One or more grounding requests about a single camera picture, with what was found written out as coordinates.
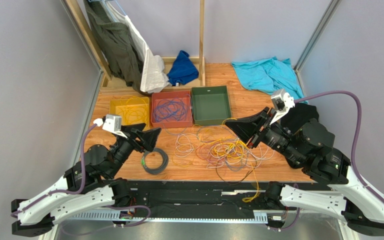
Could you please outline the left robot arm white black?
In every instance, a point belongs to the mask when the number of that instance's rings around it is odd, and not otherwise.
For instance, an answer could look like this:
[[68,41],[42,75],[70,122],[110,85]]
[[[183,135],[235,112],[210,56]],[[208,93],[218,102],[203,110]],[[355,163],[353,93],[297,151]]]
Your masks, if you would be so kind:
[[145,123],[120,126],[112,132],[113,145],[95,144],[84,150],[88,134],[96,127],[109,130],[105,118],[96,119],[81,139],[80,161],[54,184],[30,199],[11,202],[11,216],[16,218],[11,225],[13,235],[38,237],[66,219],[96,208],[125,212],[136,208],[128,181],[116,174],[134,151],[153,151],[162,129],[145,130]]

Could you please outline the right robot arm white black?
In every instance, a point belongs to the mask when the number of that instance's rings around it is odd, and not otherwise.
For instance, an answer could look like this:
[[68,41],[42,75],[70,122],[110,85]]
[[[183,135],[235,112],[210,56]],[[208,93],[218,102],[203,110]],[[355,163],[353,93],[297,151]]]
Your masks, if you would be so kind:
[[384,237],[384,195],[377,197],[360,182],[352,161],[334,147],[335,135],[312,118],[296,132],[273,122],[275,110],[227,120],[225,125],[250,149],[265,144],[285,157],[287,163],[338,196],[306,192],[271,181],[264,193],[270,206],[310,208],[345,222],[363,235]]

